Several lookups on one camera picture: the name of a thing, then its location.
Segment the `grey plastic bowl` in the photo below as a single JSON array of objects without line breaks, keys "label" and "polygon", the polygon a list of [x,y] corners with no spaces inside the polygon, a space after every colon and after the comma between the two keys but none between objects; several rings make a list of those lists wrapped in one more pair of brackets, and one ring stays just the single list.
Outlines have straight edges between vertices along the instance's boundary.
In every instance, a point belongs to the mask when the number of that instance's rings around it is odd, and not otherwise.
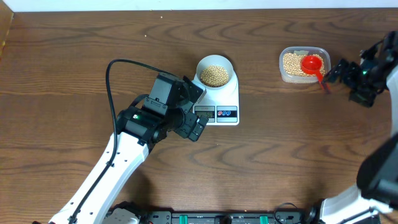
[{"label": "grey plastic bowl", "polygon": [[200,60],[195,75],[205,86],[219,88],[232,80],[233,66],[224,56],[209,55]]}]

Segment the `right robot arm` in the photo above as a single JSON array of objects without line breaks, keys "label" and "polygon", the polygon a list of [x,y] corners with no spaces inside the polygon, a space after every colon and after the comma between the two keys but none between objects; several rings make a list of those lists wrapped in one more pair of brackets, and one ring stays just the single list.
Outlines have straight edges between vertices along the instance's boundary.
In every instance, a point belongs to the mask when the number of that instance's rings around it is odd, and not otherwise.
[{"label": "right robot arm", "polygon": [[339,81],[350,88],[349,100],[367,108],[387,90],[391,97],[391,137],[361,164],[356,183],[322,200],[310,223],[359,223],[397,210],[397,32],[360,53],[361,62],[341,59],[322,84]]}]

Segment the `soybeans in grey bowl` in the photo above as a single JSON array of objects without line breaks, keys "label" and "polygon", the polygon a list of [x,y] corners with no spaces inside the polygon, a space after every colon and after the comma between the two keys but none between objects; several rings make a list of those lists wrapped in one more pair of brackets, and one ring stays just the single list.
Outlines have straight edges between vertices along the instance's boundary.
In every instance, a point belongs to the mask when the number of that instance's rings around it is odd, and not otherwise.
[{"label": "soybeans in grey bowl", "polygon": [[210,65],[202,70],[200,80],[209,87],[221,87],[228,83],[229,75],[227,70],[219,65]]}]

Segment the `white digital kitchen scale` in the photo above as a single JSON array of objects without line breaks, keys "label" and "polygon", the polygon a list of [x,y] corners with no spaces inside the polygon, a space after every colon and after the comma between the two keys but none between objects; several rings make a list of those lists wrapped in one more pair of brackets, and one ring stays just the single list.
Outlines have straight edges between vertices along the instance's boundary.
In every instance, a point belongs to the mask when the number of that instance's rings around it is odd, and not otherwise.
[{"label": "white digital kitchen scale", "polygon": [[236,126],[239,124],[239,82],[234,70],[229,82],[221,87],[206,86],[203,98],[193,106],[198,116],[208,118],[208,126]]}]

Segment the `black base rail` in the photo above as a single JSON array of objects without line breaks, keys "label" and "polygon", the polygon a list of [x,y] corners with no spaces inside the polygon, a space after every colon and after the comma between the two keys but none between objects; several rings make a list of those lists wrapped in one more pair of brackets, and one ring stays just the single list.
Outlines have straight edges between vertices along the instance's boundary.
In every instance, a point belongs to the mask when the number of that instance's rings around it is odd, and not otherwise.
[{"label": "black base rail", "polygon": [[294,224],[303,222],[303,214],[300,212],[173,213],[156,211],[137,215],[121,208],[115,209],[103,221],[105,224]]}]

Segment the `clear plastic bean container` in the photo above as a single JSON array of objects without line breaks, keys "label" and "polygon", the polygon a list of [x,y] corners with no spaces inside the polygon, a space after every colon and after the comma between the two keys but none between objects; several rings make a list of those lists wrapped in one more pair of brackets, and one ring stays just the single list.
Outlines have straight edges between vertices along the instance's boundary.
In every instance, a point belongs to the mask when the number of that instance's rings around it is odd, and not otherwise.
[{"label": "clear plastic bean container", "polygon": [[331,69],[330,55],[319,47],[287,47],[279,55],[279,68],[287,83],[318,83]]}]

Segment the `pile of soybeans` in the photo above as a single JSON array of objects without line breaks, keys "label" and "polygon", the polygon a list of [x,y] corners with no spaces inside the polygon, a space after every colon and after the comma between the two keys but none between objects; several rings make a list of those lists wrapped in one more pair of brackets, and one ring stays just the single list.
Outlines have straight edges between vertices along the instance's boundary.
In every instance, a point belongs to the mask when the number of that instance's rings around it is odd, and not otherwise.
[{"label": "pile of soybeans", "polygon": [[301,69],[301,61],[305,55],[286,53],[282,57],[283,68],[289,74],[299,77],[314,77],[314,74],[307,74]]}]

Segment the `red plastic measuring scoop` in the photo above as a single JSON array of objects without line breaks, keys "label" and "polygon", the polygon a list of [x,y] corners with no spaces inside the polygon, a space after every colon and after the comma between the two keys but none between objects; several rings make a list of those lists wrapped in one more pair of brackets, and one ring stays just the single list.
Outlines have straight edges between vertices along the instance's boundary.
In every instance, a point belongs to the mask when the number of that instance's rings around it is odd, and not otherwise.
[{"label": "red plastic measuring scoop", "polygon": [[322,61],[313,55],[305,56],[301,61],[301,69],[307,74],[314,74],[326,94],[330,94],[330,89],[326,83],[322,83],[323,75],[320,72],[323,63]]}]

